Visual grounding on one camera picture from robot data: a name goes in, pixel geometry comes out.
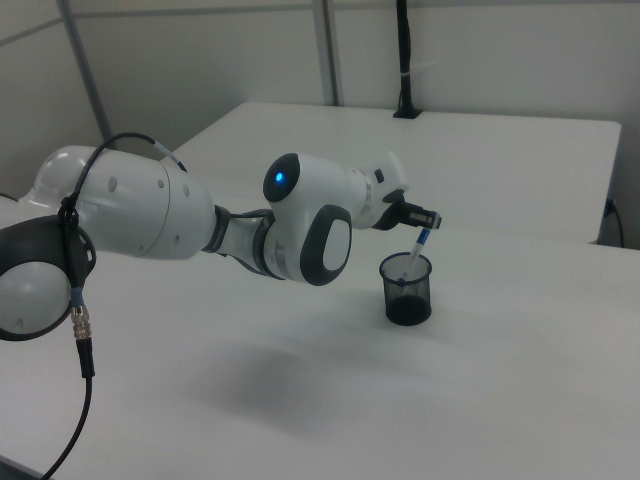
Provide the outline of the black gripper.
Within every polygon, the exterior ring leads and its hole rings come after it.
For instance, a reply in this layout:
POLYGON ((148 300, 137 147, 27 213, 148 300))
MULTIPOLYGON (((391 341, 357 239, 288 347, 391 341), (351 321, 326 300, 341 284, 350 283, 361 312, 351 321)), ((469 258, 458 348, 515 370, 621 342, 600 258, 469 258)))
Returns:
POLYGON ((388 194, 383 198, 383 205, 386 209, 372 226, 373 229, 388 231, 398 224, 404 224, 434 230, 439 229, 442 224, 442 218, 438 212, 408 203, 403 190, 395 190, 388 194))

